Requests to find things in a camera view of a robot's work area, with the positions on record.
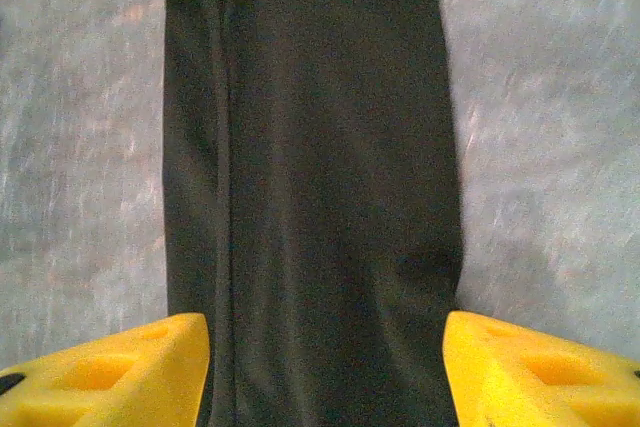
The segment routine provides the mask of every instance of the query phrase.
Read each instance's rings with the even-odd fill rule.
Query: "black fabric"
[[[453,425],[438,0],[166,2],[169,309],[208,319],[201,425]]]

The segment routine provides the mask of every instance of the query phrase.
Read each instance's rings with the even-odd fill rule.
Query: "yellow object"
[[[467,312],[444,359],[460,427],[640,427],[640,363]]]
[[[169,317],[0,371],[0,427],[193,427],[208,364],[204,316]]]

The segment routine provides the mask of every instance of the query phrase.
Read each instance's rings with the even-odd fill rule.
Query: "floor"
[[[468,310],[640,359],[640,0],[442,0]],[[163,0],[0,0],[0,368],[166,315]]]

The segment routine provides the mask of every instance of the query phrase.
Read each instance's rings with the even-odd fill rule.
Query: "black pants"
[[[166,1],[169,308],[208,318],[202,425],[453,425],[438,0]]]

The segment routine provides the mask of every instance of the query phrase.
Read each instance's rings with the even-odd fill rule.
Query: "gray floor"
[[[640,359],[640,0],[443,0],[462,305]],[[163,0],[0,0],[0,367],[166,314]]]

